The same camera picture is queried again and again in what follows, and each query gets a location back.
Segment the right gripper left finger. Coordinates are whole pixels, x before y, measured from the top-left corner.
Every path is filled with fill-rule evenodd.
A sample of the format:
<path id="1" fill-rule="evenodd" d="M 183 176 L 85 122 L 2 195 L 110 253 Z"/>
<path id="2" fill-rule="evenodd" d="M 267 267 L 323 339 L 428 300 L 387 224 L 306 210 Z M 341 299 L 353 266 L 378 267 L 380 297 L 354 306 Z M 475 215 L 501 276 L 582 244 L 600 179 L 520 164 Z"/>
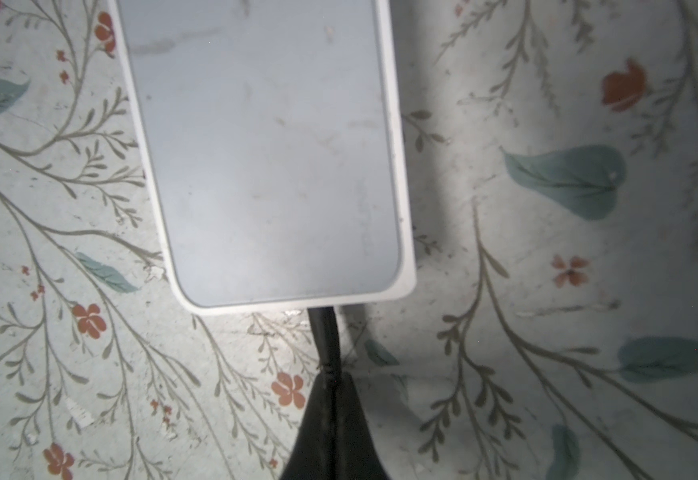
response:
<path id="1" fill-rule="evenodd" d="M 302 423 L 282 480 L 334 477 L 334 389 L 320 373 L 306 404 Z"/>

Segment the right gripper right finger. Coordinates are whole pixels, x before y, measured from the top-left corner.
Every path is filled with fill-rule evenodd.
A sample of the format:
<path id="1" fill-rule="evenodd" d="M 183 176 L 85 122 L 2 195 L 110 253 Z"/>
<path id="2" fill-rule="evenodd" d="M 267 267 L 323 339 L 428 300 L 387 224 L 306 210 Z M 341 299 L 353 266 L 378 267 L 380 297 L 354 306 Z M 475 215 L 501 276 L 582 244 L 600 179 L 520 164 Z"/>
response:
<path id="1" fill-rule="evenodd" d="M 334 479 L 389 480 L 350 374 L 342 374 L 335 401 Z"/>

